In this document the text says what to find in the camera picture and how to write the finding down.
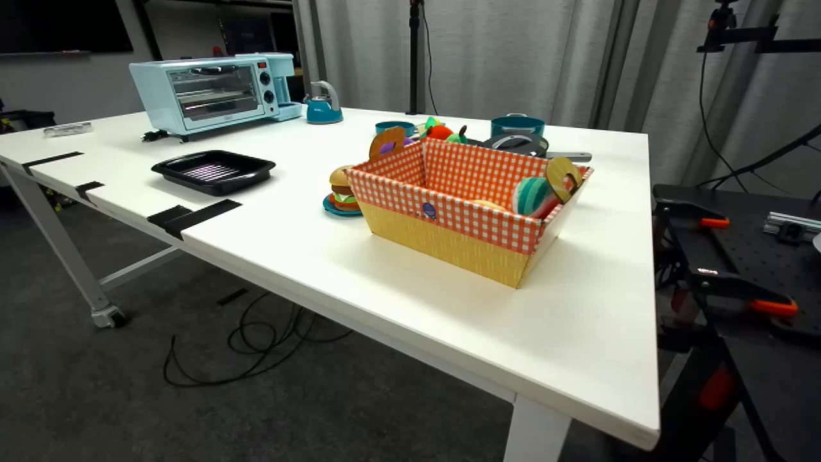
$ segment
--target floor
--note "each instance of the floor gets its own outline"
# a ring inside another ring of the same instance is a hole
[[[162,249],[81,205],[59,219],[96,274]],[[166,385],[162,367],[171,337],[178,363],[198,378],[230,378],[248,367],[250,357],[228,351],[226,337],[254,296],[257,287],[178,256],[112,294],[131,313],[126,330],[95,331],[32,221],[0,187],[3,461],[502,461],[506,402],[357,335],[305,345],[254,381]],[[271,296],[254,313],[281,322],[287,310],[289,303]],[[749,432],[738,432],[738,446],[753,446]],[[615,443],[575,425],[562,461],[607,462],[620,455]]]

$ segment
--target gingham fabric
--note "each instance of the gingham fabric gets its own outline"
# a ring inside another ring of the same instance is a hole
[[[540,176],[540,171],[544,160],[423,141],[379,163],[352,168],[349,179],[358,204],[397,212],[518,255],[534,255],[547,221],[556,212],[536,221],[511,212],[489,212],[471,200],[484,199],[511,209],[512,186]]]

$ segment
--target toaster oven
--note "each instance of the toaster oven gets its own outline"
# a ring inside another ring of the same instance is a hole
[[[169,136],[299,119],[287,91],[293,54],[134,61],[127,70],[152,127]]]

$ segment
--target orange checkered basket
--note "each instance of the orange checkered basket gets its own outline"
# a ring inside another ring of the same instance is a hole
[[[544,165],[536,156],[426,138],[352,168],[349,179],[373,237],[521,287],[536,253],[548,248],[575,204],[556,204],[547,219],[511,212],[515,186],[540,177]]]

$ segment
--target black tray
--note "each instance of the black tray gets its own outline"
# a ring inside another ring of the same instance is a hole
[[[268,179],[275,163],[234,155],[234,151],[195,151],[154,165],[152,171],[169,182],[207,192],[230,196]]]

